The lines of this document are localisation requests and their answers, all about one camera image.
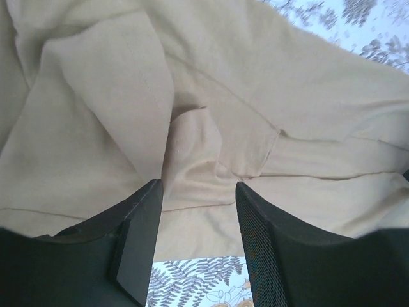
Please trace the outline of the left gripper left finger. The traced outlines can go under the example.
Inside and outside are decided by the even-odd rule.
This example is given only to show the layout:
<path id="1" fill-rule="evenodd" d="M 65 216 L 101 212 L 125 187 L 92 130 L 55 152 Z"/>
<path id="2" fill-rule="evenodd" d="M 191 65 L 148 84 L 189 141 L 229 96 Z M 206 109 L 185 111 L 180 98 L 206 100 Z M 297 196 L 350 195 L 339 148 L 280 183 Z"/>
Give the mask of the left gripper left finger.
<path id="1" fill-rule="evenodd" d="M 152 180 L 54 236 L 2 228 L 1 305 L 144 306 L 162 199 L 162 182 Z"/>

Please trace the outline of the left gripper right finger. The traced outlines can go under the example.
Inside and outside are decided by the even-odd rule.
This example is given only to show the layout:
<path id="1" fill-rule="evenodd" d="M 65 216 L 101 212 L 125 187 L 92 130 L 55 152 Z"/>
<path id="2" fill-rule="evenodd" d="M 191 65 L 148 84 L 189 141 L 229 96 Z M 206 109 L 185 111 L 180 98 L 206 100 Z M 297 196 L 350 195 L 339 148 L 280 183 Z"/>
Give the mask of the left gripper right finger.
<path id="1" fill-rule="evenodd" d="M 317 228 L 245 183 L 236 208 L 255 306 L 407 306 L 408 230 L 353 239 Z"/>

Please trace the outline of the beige t shirt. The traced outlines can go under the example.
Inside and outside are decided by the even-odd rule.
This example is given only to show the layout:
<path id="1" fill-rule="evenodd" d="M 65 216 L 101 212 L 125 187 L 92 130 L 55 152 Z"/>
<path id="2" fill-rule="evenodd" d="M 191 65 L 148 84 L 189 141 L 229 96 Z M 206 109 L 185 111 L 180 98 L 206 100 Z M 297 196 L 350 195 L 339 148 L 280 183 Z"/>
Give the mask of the beige t shirt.
<path id="1" fill-rule="evenodd" d="M 330 232 L 408 226 L 408 76 L 259 1 L 2 1 L 1 226 L 161 178 L 155 259 L 241 256 L 235 186 Z"/>

